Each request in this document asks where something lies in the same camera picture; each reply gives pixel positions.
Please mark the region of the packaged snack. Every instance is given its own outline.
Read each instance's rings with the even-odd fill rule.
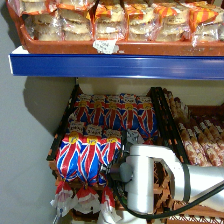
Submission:
[[[116,214],[113,192],[108,186],[103,189],[100,207],[99,223],[117,223],[121,220],[121,217]]]
[[[61,41],[62,30],[58,12],[32,16],[34,39],[40,41]]]
[[[105,122],[104,125],[108,129],[121,129],[121,103],[119,95],[108,95],[105,99]]]
[[[138,129],[138,108],[136,103],[136,95],[120,94],[121,100],[121,127],[123,130]]]
[[[158,136],[155,110],[150,97],[138,96],[138,131],[144,140]]]
[[[87,123],[89,121],[89,104],[91,96],[80,94],[74,105],[73,117],[76,121]]]
[[[119,0],[100,0],[95,13],[95,39],[122,40],[126,34],[124,9]]]
[[[51,13],[56,10],[55,0],[9,0],[8,3],[18,16]]]
[[[104,95],[93,95],[89,105],[89,123],[94,125],[104,125]]]
[[[152,4],[154,13],[159,17],[156,41],[180,41],[189,39],[189,9],[178,3]]]
[[[192,44],[219,40],[219,30],[223,23],[224,10],[206,1],[183,4],[190,9]]]
[[[128,18],[128,40],[148,41],[156,30],[153,8],[144,0],[125,0],[125,13]]]
[[[62,181],[57,187],[55,199],[51,201],[51,205],[57,209],[58,217],[65,216],[77,204],[76,200],[72,198],[73,191],[68,183],[78,177],[82,132],[83,130],[74,128],[70,134],[66,134],[57,154],[57,169]]]
[[[88,11],[60,9],[64,39],[89,41],[92,39],[92,23]]]
[[[69,10],[89,10],[95,4],[95,0],[58,0],[58,8]]]

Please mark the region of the white sticker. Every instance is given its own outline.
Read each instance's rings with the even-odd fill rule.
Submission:
[[[186,129],[182,123],[179,123],[178,125],[179,125],[179,129],[180,129],[181,131]]]
[[[216,128],[218,129],[219,133],[223,132],[223,130],[222,130],[222,128],[220,126],[216,126]]]
[[[206,129],[206,126],[205,126],[204,122],[201,122],[200,123],[200,127],[201,127],[202,130],[205,130]]]
[[[112,54],[117,40],[95,40],[93,47],[104,54]]]
[[[190,137],[194,137],[194,133],[191,129],[187,129],[188,134],[190,135]]]

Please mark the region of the blue shelf edge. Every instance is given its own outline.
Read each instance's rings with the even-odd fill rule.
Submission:
[[[224,80],[224,57],[11,53],[15,76]]]

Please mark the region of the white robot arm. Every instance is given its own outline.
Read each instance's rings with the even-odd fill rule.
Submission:
[[[224,167],[183,165],[169,148],[136,144],[131,146],[126,158],[132,174],[125,185],[127,207],[134,212],[153,213],[154,161],[161,162],[168,172],[171,195],[175,200],[194,201],[224,183]],[[126,173],[122,167],[120,173],[121,176]],[[201,204],[224,212],[224,190]]]

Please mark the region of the packaged bread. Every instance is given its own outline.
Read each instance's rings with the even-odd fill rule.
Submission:
[[[32,16],[34,38],[40,41],[61,41],[62,30],[58,12]]]
[[[62,30],[66,41],[89,41],[92,39],[92,23],[88,11],[60,9]]]
[[[95,4],[95,0],[58,0],[58,8],[69,10],[89,10]]]
[[[100,0],[95,13],[95,39],[125,39],[126,19],[119,0]]]
[[[57,9],[56,0],[8,0],[18,16],[51,13]]]
[[[180,41],[189,39],[189,9],[178,3],[153,3],[154,13],[159,17],[156,41]]]
[[[124,7],[128,18],[128,40],[150,40],[156,29],[153,8],[144,0],[125,0]]]
[[[190,9],[189,23],[192,31],[192,44],[218,41],[223,23],[224,10],[206,1],[183,4]]]

